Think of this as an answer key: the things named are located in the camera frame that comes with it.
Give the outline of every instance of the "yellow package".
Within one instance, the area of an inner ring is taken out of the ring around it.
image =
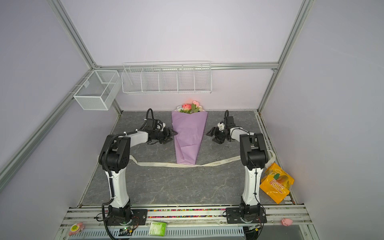
[[[280,203],[288,194],[295,180],[284,172],[276,163],[265,171],[260,188],[276,203]]]

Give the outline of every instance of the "pink toy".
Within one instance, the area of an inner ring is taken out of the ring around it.
[[[283,220],[281,220],[281,223],[284,225],[284,226],[290,226],[292,225],[293,221],[289,218],[284,218]]]
[[[76,234],[78,232],[81,232],[84,229],[84,225],[82,222],[79,222],[77,224],[73,224],[71,227],[70,232],[68,233],[69,236],[72,236],[73,234]]]

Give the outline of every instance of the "white label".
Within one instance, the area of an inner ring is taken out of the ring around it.
[[[87,81],[85,81],[85,83],[84,83],[84,87],[87,88],[88,85],[89,85],[89,81],[87,80]]]

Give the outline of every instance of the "white mesh basket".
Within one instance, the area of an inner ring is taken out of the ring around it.
[[[164,63],[162,65],[137,64],[123,63],[124,70],[121,73],[121,81],[124,93],[212,92],[210,62],[168,65],[164,65]]]
[[[116,70],[94,70],[73,97],[84,110],[108,110],[120,88]]]

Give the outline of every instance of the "flower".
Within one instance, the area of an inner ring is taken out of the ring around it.
[[[184,110],[186,110],[186,111],[188,111],[188,110],[191,110],[191,109],[192,109],[192,107],[191,107],[191,105],[190,105],[190,104],[184,104],[182,107],[183,107],[183,109],[184,109]]]
[[[199,102],[193,101],[192,103],[195,104],[197,108],[199,107]]]

